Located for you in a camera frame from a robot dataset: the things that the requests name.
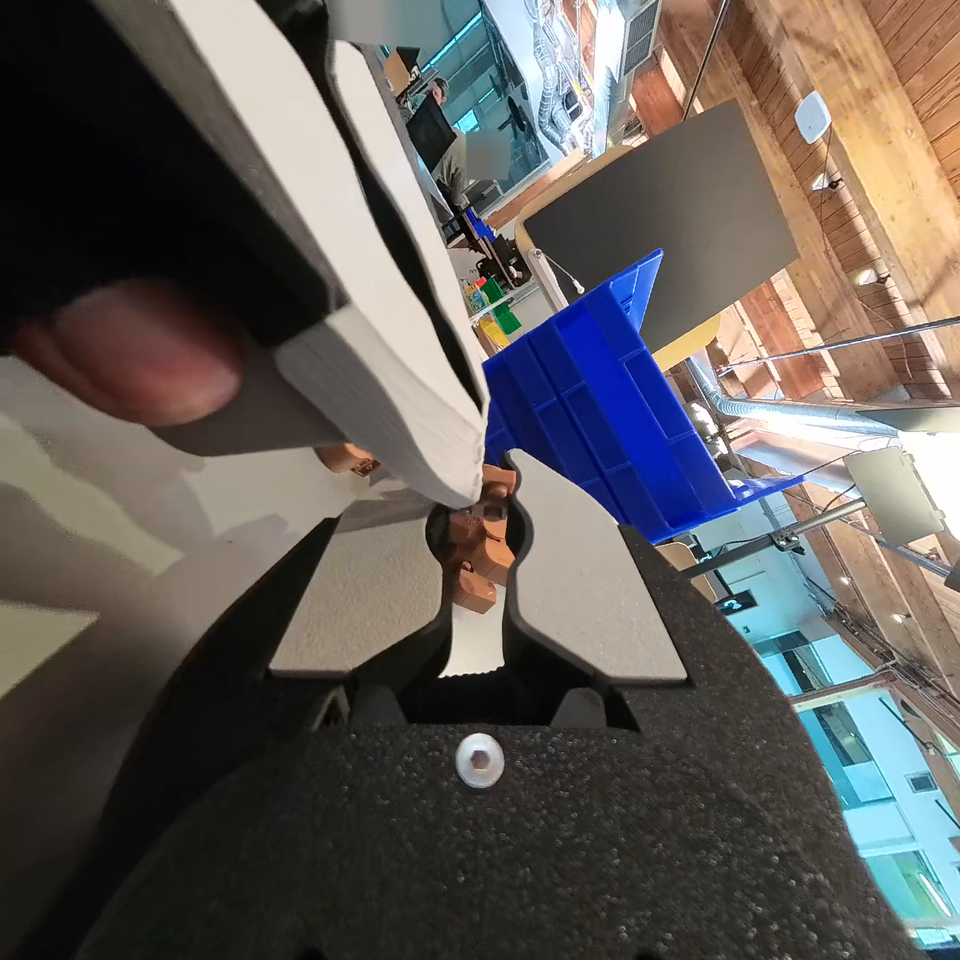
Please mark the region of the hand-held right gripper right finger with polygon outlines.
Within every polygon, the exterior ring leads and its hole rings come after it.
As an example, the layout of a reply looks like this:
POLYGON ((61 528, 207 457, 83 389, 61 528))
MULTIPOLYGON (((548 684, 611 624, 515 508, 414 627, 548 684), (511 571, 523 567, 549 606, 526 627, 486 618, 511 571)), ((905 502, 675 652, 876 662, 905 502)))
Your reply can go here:
POLYGON ((520 545, 505 617, 522 642, 612 685, 688 679, 666 625, 612 514, 565 476, 521 450, 504 457, 520 545))

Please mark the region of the studio light panel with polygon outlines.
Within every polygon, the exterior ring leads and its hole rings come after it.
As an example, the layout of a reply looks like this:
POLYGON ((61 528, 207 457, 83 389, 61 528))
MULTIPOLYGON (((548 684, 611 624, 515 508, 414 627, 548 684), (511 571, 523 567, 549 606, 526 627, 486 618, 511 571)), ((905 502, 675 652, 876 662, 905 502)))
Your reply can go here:
POLYGON ((900 445, 851 451, 842 463, 891 546, 942 534, 958 541, 957 434, 903 434, 900 445))

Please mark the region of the tan brown brick toy figure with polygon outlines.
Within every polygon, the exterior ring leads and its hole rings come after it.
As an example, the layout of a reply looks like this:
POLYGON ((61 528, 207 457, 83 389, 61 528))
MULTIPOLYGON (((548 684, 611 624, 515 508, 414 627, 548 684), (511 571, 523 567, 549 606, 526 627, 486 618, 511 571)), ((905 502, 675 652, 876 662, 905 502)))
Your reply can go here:
POLYGON ((446 547, 453 571, 453 603, 485 615, 506 588, 515 562, 508 544, 508 522, 518 475, 512 469, 486 463, 481 496, 471 507, 449 515, 446 547))

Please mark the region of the person's left hand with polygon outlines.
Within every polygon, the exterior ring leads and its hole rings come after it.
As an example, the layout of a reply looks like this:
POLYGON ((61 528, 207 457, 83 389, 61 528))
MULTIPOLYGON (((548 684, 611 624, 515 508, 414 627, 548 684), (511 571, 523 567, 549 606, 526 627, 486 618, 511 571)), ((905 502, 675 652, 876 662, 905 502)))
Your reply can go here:
POLYGON ((184 426, 235 400, 246 346, 216 304, 167 283, 129 280, 16 322, 9 352, 108 416, 184 426))

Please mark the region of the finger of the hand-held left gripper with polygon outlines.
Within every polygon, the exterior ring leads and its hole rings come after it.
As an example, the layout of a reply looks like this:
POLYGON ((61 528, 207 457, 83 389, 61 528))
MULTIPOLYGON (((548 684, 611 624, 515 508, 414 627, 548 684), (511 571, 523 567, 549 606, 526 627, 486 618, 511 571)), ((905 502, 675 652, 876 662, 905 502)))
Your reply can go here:
POLYGON ((327 77, 362 157, 361 183, 379 234, 429 323, 453 373, 484 405, 482 353, 400 114, 364 53, 335 40, 327 77))
POLYGON ((362 156, 331 90, 329 6, 280 23, 259 2, 94 2, 260 207, 348 303, 277 346, 279 376, 323 426, 424 497, 472 505, 489 394, 477 406, 385 246, 362 156))

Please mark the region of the grey desk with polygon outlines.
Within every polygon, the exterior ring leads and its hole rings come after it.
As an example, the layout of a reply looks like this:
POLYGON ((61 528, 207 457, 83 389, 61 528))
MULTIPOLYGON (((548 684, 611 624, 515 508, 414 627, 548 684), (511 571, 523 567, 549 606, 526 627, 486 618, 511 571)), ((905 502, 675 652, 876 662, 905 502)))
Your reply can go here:
POLYGON ((2 359, 2 957, 74 869, 152 702, 216 619, 368 481, 205 459, 2 359))

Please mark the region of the black board with wooden edge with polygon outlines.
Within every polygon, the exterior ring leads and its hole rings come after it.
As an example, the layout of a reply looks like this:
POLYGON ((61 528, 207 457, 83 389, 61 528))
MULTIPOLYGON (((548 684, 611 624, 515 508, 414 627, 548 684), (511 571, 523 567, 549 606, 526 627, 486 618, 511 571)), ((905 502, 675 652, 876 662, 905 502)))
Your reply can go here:
POLYGON ((650 254, 663 258, 640 335, 656 353, 799 257, 737 99, 633 148, 608 150, 554 183, 515 221, 559 268, 570 303, 650 254))

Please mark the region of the brown rounded brick piece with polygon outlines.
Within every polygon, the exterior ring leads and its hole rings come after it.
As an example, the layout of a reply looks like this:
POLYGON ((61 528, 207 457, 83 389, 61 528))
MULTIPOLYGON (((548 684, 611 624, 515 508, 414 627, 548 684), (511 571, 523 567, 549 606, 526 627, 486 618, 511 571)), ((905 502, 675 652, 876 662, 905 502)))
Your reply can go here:
POLYGON ((353 474, 366 479, 381 468, 373 454, 347 442, 315 447, 314 453, 331 474, 353 474))

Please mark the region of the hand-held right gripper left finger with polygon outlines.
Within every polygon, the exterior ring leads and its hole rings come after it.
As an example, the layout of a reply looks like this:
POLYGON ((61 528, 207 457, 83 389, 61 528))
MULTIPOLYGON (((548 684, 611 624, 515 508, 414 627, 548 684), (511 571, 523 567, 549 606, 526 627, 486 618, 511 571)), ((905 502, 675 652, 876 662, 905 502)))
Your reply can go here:
POLYGON ((443 567, 428 544, 434 504, 372 487, 342 513, 270 662, 279 677, 348 674, 427 626, 443 567))

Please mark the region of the wooden shelf unit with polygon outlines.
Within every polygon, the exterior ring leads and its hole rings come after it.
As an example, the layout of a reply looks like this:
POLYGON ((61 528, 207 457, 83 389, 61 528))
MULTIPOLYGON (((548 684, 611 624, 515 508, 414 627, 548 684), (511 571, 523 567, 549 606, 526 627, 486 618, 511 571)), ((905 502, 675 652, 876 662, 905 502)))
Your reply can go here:
POLYGON ((480 269, 481 256, 467 248, 448 251, 474 335, 490 355, 504 349, 551 316, 540 285, 533 279, 510 288, 489 279, 480 269))

